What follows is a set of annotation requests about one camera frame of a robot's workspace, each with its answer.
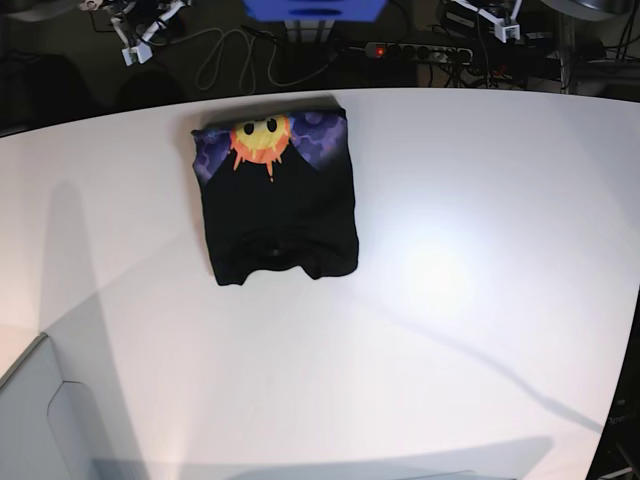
power strip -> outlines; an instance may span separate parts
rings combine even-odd
[[[473,50],[448,45],[369,42],[364,52],[369,58],[407,62],[470,65],[473,61]]]

cartoon sun face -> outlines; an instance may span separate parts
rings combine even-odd
[[[273,162],[282,163],[290,138],[291,125],[283,115],[236,125],[231,130],[231,148],[237,152],[233,169],[244,161],[264,164],[273,182]]]

black t-shirt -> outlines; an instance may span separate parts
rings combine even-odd
[[[301,266],[358,264],[345,111],[272,115],[193,132],[209,257],[220,285]]]

orange sun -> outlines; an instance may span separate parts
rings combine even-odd
[[[236,125],[231,130],[231,148],[237,153],[233,169],[237,170],[244,161],[264,164],[273,182],[273,162],[282,163],[282,152],[289,138],[289,119],[283,115]]]

white table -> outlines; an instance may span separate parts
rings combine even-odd
[[[53,337],[126,478],[583,479],[640,284],[640,105],[333,95],[356,273],[216,285],[190,130],[318,94],[215,100],[0,140],[0,317]]]

